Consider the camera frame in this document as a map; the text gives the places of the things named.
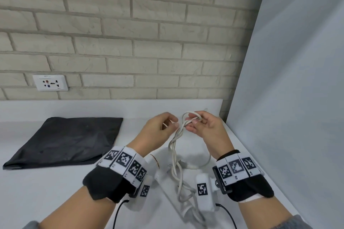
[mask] person's right hand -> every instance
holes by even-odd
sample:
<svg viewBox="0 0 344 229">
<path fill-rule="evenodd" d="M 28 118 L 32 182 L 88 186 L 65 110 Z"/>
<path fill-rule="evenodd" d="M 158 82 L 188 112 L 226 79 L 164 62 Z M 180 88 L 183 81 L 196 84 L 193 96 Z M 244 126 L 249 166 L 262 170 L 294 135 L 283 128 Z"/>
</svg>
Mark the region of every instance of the person's right hand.
<svg viewBox="0 0 344 229">
<path fill-rule="evenodd" d="M 222 155 L 234 150 L 232 142 L 223 127 L 222 119 L 216 117 L 206 111 L 196 111 L 202 117 L 202 121 L 197 119 L 188 124 L 185 128 L 187 131 L 195 133 L 203 138 L 209 153 L 218 159 Z M 189 113 L 189 117 L 186 120 L 190 120 L 196 117 L 195 114 Z"/>
</svg>

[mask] electrical socket plate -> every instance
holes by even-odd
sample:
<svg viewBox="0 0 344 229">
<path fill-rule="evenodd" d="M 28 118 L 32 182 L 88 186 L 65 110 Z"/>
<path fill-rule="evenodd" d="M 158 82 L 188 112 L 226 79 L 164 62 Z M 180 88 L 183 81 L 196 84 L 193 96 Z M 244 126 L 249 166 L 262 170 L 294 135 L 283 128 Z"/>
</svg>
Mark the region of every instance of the electrical socket plate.
<svg viewBox="0 0 344 229">
<path fill-rule="evenodd" d="M 40 92 L 67 91 L 64 75 L 32 75 L 37 90 Z"/>
</svg>

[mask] black cable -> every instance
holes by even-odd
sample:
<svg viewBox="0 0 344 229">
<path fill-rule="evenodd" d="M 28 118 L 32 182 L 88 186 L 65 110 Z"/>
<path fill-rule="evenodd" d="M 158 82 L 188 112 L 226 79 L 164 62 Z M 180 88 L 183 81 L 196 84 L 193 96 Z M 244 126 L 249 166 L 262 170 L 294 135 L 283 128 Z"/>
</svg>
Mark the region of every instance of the black cable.
<svg viewBox="0 0 344 229">
<path fill-rule="evenodd" d="M 119 205 L 119 207 L 118 207 L 118 209 L 117 209 L 116 215 L 114 216 L 114 225 L 115 225 L 116 220 L 117 220 L 117 215 L 118 215 L 119 209 L 121 208 L 121 206 L 122 206 L 124 203 L 127 203 L 127 202 L 129 202 L 129 200 L 123 200 L 123 202 L 120 203 L 120 205 Z"/>
<path fill-rule="evenodd" d="M 232 221 L 233 221 L 233 224 L 234 224 L 235 229 L 238 229 L 238 228 L 236 227 L 236 224 L 235 224 L 234 219 L 233 219 L 232 215 L 230 214 L 230 212 L 229 212 L 223 205 L 221 205 L 221 204 L 216 203 L 215 205 L 216 205 L 216 206 L 219 206 L 219 207 L 222 207 L 223 209 L 226 210 L 227 214 L 230 215 L 230 218 L 231 218 Z"/>
</svg>

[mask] black pouch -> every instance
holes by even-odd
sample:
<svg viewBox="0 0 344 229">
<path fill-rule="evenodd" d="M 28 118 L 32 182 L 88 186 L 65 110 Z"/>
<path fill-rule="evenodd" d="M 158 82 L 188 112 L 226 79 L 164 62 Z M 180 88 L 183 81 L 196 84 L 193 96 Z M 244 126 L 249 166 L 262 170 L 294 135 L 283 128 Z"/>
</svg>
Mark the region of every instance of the black pouch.
<svg viewBox="0 0 344 229">
<path fill-rule="evenodd" d="M 47 119 L 3 169 L 88 165 L 114 144 L 123 118 Z"/>
</svg>

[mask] tangled cable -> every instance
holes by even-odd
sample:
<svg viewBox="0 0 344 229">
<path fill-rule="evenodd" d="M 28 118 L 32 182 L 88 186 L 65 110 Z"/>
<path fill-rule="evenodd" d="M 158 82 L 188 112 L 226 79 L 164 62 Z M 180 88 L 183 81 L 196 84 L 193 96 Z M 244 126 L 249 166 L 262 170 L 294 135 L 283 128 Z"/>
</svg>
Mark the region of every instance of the tangled cable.
<svg viewBox="0 0 344 229">
<path fill-rule="evenodd" d="M 184 116 L 186 114 L 189 114 L 189 113 L 195 114 L 196 117 L 192 118 L 191 120 L 184 120 Z M 204 218 L 203 214 L 200 212 L 200 210 L 198 209 L 198 204 L 197 204 L 197 199 L 196 199 L 196 189 L 192 188 L 187 182 L 185 182 L 183 180 L 183 168 L 182 168 L 181 164 L 177 161 L 177 152 L 175 151 L 175 143 L 176 143 L 177 139 L 179 139 L 183 135 L 184 127 L 186 125 L 188 125 L 189 123 L 191 123 L 192 120 L 194 120 L 194 119 L 199 119 L 199 121 L 201 121 L 202 117 L 198 113 L 193 112 L 193 111 L 187 111 L 186 113 L 183 114 L 183 117 L 182 117 L 183 124 L 175 132 L 175 135 L 174 135 L 173 139 L 170 141 L 168 147 L 172 151 L 172 169 L 171 169 L 172 176 L 174 177 L 174 179 L 176 179 L 178 181 L 178 191 L 177 191 L 178 201 L 181 203 L 184 203 L 184 202 L 190 201 L 190 199 L 193 198 L 194 202 L 195 202 L 195 207 L 192 206 L 192 208 L 191 208 L 192 214 L 195 217 L 195 219 L 201 225 L 203 225 L 205 227 L 206 226 L 205 218 Z M 204 165 L 194 166 L 194 165 L 186 164 L 185 169 L 200 169 L 200 168 L 208 165 L 208 163 L 210 162 L 210 159 L 211 159 L 211 155 L 209 154 L 208 161 Z M 182 188 L 190 191 L 190 194 L 185 198 L 181 197 Z"/>
</svg>

